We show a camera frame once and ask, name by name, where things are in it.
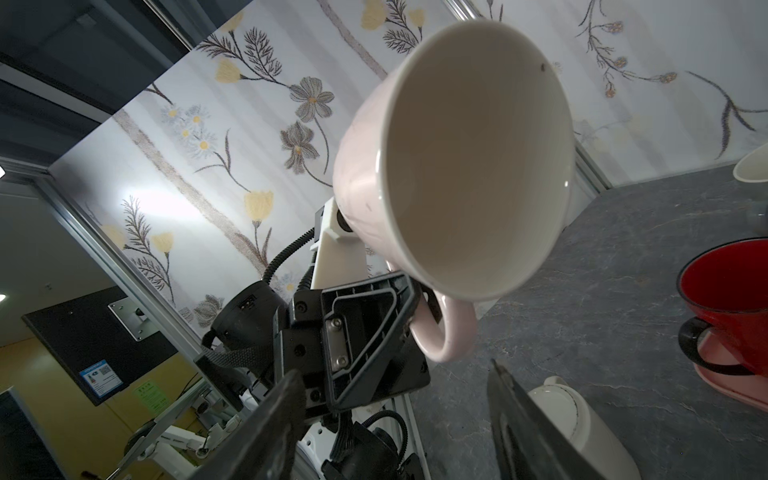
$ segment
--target metal plate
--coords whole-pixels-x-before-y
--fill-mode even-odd
[[[331,362],[331,371],[336,373],[349,366],[350,361],[346,351],[346,335],[344,335],[344,321],[340,318],[326,320],[326,338],[328,343],[328,358]]]
[[[109,304],[109,310],[120,320],[128,333],[134,337],[134,340],[140,342],[151,335],[157,333],[157,326],[152,323],[146,314],[139,316],[136,314],[139,310],[138,305],[125,297],[122,300]]]

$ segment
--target floral wallpaper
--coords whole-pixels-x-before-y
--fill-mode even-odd
[[[765,2],[475,4],[550,59],[574,134],[614,185],[733,162],[768,141]],[[255,0],[51,172],[202,334],[314,225],[369,92],[453,22],[440,0]],[[370,275],[384,271],[367,257]],[[273,288],[290,298],[309,260],[307,248],[291,257]]]
[[[314,226],[358,106],[454,21],[435,2],[343,6],[251,3],[51,169],[198,335]],[[309,261],[304,247],[272,287],[289,299]]]

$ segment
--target wall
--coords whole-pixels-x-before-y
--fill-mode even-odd
[[[193,374],[177,354],[128,389],[93,406],[37,339],[0,348],[0,391],[16,388],[69,478],[80,478],[84,470],[107,478],[114,471],[128,438],[152,418],[133,393],[137,386],[151,379],[173,401]],[[177,422],[182,428],[190,425],[192,429],[197,425],[191,412]],[[127,473],[137,480],[161,476],[153,462],[135,462]]]
[[[198,335],[314,225],[370,91],[455,21],[437,1],[350,5],[249,4],[51,167]],[[290,298],[309,259],[273,287]]]
[[[550,59],[577,138],[614,185],[731,163],[768,141],[766,2],[475,4]]]

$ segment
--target sign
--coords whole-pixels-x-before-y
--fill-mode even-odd
[[[152,415],[159,415],[170,405],[168,397],[165,396],[160,387],[155,385],[154,382],[145,382],[134,390],[134,394],[141,400],[147,409],[152,412]]]
[[[91,386],[99,398],[123,384],[123,381],[112,370],[107,360],[101,360],[96,365],[89,366],[80,372],[80,376]]]

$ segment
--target black mug handle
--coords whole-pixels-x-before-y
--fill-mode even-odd
[[[677,342],[680,344],[680,349],[683,350],[685,356],[698,366],[702,366],[715,373],[722,373],[723,375],[754,375],[747,367],[738,363],[736,365],[717,365],[701,358],[701,355],[699,355],[699,337],[711,326],[707,321],[695,316],[680,327],[680,332],[677,333]]]

